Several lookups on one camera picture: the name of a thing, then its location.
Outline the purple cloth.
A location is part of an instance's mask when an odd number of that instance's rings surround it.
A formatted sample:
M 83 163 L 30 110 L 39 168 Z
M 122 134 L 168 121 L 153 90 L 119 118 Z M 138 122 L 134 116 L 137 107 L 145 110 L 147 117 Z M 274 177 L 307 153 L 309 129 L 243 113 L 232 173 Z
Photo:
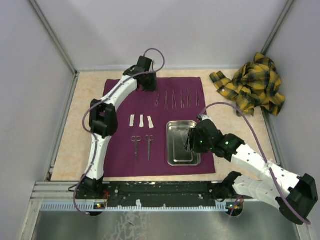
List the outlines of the purple cloth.
M 119 80 L 107 80 L 105 95 Z M 199 106 L 196 106 L 196 90 Z M 176 109 L 172 109 L 172 92 L 176 99 Z M 181 109 L 181 91 L 184 108 Z M 159 93 L 158 107 L 155 107 Z M 103 177 L 146 177 L 200 175 L 215 173 L 212 153 L 201 155 L 197 166 L 171 166 L 167 159 L 167 123 L 170 121 L 194 121 L 205 107 L 205 95 L 199 77 L 159 78 L 156 91 L 137 89 L 120 105 L 116 114 L 118 128 L 108 144 Z M 134 126 L 130 127 L 130 116 L 135 115 Z M 144 127 L 139 127 L 140 115 L 143 115 Z M 149 129 L 147 116 L 151 116 L 154 128 Z M 153 135 L 150 160 L 148 160 L 148 142 L 146 135 Z M 141 136 L 138 143 L 138 159 L 135 160 L 135 144 L 132 136 Z

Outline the steel serrated tweezers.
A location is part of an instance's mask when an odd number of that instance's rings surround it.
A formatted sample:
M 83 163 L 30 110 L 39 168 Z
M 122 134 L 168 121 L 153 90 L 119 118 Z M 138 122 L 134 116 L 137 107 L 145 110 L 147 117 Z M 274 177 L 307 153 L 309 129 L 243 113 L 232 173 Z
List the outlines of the steel serrated tweezers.
M 158 105 L 159 105 L 159 98 L 160 98 L 160 93 L 157 94 L 157 98 L 156 98 L 156 101 L 155 101 L 155 107 L 157 108 Z

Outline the aluminium frame rail front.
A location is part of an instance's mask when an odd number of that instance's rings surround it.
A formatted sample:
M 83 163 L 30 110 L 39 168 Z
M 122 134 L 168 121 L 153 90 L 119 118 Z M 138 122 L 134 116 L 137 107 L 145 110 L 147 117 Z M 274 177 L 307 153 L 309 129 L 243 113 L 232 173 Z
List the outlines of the aluminium frame rail front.
M 31 199 L 45 210 L 111 211 L 221 211 L 232 208 L 237 196 L 277 207 L 274 186 L 241 176 L 231 181 L 109 181 L 97 190 L 68 182 L 36 183 Z

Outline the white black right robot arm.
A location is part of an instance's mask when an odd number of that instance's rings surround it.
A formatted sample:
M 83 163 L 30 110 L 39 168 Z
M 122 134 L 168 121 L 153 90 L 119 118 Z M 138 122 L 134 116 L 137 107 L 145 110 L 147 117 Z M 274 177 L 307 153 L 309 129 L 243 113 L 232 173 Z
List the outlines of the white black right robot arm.
M 248 196 L 275 207 L 296 225 L 310 224 L 308 216 L 319 199 L 311 175 L 300 176 L 264 159 L 238 136 L 223 134 L 208 116 L 190 128 L 184 148 L 197 154 L 211 152 L 257 177 L 231 172 L 223 181 L 227 197 Z

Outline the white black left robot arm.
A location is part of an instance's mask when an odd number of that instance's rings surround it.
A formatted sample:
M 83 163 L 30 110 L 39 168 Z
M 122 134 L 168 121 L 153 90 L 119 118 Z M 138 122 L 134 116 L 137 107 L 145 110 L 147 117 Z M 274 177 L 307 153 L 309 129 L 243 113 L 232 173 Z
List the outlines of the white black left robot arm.
M 157 90 L 157 74 L 153 70 L 153 61 L 140 56 L 137 64 L 124 71 L 117 84 L 100 99 L 93 99 L 85 116 L 89 116 L 91 149 L 86 170 L 81 177 L 77 191 L 95 199 L 104 192 L 104 163 L 107 148 L 112 136 L 118 129 L 117 110 L 123 101 L 140 87 L 144 91 Z

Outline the white packaged instrument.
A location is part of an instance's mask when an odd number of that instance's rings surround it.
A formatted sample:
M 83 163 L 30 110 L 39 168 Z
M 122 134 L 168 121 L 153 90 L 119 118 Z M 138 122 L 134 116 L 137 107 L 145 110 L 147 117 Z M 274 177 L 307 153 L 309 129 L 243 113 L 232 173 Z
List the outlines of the white packaged instrument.
M 154 128 L 154 123 L 153 123 L 152 117 L 151 116 L 147 116 L 147 120 L 148 120 L 149 129 L 153 129 Z

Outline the steel instrument tray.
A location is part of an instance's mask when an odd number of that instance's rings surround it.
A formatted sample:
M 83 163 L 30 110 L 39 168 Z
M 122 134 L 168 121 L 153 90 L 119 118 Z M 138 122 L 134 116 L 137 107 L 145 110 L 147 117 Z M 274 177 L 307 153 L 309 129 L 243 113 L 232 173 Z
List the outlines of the steel instrument tray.
M 188 133 L 196 126 L 192 120 L 169 121 L 166 125 L 167 162 L 173 167 L 198 166 L 201 155 L 185 150 Z

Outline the surgical scissors steel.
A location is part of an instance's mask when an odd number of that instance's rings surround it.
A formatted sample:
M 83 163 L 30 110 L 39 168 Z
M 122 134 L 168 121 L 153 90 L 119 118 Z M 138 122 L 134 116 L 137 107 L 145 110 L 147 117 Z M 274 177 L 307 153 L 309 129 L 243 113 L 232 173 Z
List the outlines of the surgical scissors steel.
M 151 142 L 155 139 L 153 135 L 146 135 L 145 140 L 147 141 L 147 160 L 151 157 Z

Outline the yellow plaid shirt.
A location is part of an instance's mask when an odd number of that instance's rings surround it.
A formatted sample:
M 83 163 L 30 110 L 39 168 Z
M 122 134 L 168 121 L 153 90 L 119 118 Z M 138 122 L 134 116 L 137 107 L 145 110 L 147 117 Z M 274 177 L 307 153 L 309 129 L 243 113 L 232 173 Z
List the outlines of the yellow plaid shirt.
M 276 64 L 269 57 L 256 53 L 253 61 L 244 64 L 233 78 L 222 71 L 212 72 L 210 80 L 217 92 L 236 103 L 244 114 L 255 115 L 255 107 L 262 107 L 270 114 L 278 116 L 286 97 L 279 93 L 282 79 Z

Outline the steel forceps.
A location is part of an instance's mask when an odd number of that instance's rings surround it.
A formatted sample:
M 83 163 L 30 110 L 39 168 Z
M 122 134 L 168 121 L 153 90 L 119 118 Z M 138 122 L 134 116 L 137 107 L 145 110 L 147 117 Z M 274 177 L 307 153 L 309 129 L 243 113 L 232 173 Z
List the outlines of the steel forceps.
M 132 136 L 131 141 L 134 142 L 134 157 L 135 160 L 138 160 L 138 144 L 142 140 L 141 136 Z

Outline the white packaged blade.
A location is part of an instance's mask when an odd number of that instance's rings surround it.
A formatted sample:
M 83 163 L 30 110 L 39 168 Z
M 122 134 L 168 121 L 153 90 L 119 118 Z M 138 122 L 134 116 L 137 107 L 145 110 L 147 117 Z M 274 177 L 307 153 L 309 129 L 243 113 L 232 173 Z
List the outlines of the white packaged blade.
M 134 122 L 135 122 L 135 115 L 131 114 L 130 115 L 130 121 L 129 121 L 129 126 L 133 127 L 134 126 Z
M 141 114 L 139 118 L 139 127 L 143 128 L 144 127 L 144 115 Z

